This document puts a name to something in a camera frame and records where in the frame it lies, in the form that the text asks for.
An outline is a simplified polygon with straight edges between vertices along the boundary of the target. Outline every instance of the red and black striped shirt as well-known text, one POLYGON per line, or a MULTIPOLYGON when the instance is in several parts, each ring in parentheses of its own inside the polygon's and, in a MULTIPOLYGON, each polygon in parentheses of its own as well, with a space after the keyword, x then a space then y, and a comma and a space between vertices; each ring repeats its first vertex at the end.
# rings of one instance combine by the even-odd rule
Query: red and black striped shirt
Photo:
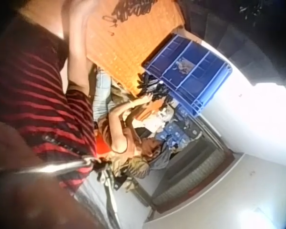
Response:
MULTIPOLYGON (((87 155, 95 154, 92 107, 82 92, 62 90, 60 71, 66 44, 17 17, 0 37, 0 122, 15 127, 44 161, 78 159, 79 155, 43 140, 48 135, 87 155)), ((76 189, 90 173, 80 169, 62 177, 76 189)))

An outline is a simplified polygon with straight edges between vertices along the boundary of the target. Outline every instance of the woman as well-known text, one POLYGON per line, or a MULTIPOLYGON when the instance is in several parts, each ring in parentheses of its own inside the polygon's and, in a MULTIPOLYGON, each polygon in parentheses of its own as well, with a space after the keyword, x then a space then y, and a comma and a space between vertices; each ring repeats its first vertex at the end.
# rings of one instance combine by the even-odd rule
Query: woman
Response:
POLYGON ((133 119, 140 112, 140 107, 151 101, 152 95, 130 100, 116 106, 111 100, 111 77, 103 70, 99 70, 96 79, 96 91, 93 101, 93 118, 98 124, 99 133, 110 149, 105 157, 117 160, 124 165, 135 157, 142 162, 147 161, 160 150, 161 141, 155 138, 141 139, 133 127, 133 119), (122 120, 125 111, 135 108, 122 120))

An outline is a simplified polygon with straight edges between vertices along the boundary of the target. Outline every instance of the hair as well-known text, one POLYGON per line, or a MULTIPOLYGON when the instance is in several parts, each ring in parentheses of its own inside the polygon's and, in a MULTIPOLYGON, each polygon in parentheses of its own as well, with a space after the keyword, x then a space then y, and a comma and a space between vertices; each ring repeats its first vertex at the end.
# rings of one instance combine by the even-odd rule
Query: hair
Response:
POLYGON ((159 144, 157 147, 152 148, 149 144, 148 144, 148 139, 155 139, 154 137, 146 137, 146 138, 142 138, 142 151, 143 151, 143 155, 147 155, 148 153, 152 153, 152 156, 144 156, 145 159, 147 161, 151 161, 153 159, 155 159, 157 156, 159 156, 160 152, 161 152, 161 144, 159 144))

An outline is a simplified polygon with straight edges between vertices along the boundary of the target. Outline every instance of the clothing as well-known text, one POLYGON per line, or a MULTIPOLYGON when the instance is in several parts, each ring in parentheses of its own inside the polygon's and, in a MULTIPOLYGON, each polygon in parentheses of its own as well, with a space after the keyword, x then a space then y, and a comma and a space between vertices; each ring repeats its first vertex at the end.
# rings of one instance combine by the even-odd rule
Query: clothing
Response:
MULTIPOLYGON (((109 128, 108 113, 115 107, 115 104, 111 100, 111 77, 103 70, 99 70, 96 75, 96 89, 93 101, 93 117, 98 123, 99 132, 103 137, 104 142, 111 147, 112 138, 109 128)), ((127 148, 119 157, 123 157, 123 160, 119 160, 120 163, 125 163, 127 156, 133 156, 135 151, 134 138, 130 128, 126 127, 124 121, 121 120, 121 126, 123 134, 127 140, 127 148)))
POLYGON ((105 117, 112 108, 115 107, 111 99, 111 77, 106 72, 98 69, 96 74, 96 88, 92 104, 93 119, 99 122, 100 118, 105 117))
MULTIPOLYGON (((67 54, 62 40, 20 16, 0 37, 0 122, 16 128, 47 162, 79 155, 45 142, 45 135, 85 155, 95 155, 88 97, 77 90, 64 95, 62 90, 60 71, 67 54)), ((90 172, 83 168, 64 175, 61 185, 75 190, 90 172)))

